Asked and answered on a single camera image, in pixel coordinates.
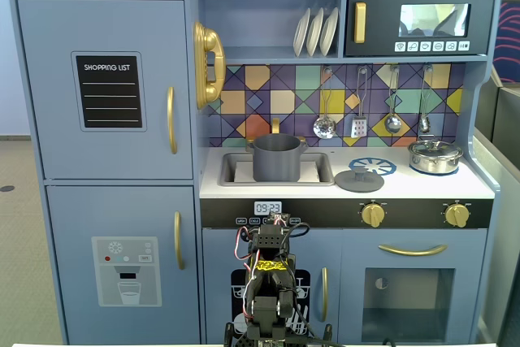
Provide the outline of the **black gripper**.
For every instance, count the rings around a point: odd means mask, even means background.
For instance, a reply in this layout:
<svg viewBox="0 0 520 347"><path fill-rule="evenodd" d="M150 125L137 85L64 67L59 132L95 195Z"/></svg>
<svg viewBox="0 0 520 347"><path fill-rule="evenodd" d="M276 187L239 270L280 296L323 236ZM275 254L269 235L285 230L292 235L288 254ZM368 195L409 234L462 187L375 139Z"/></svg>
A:
<svg viewBox="0 0 520 347"><path fill-rule="evenodd" d="M286 213L270 213L249 231L249 254L256 256L259 253L261 260L287 257L290 239L303 235L303 232L295 233L297 229L303 229L299 219L293 219Z"/></svg>

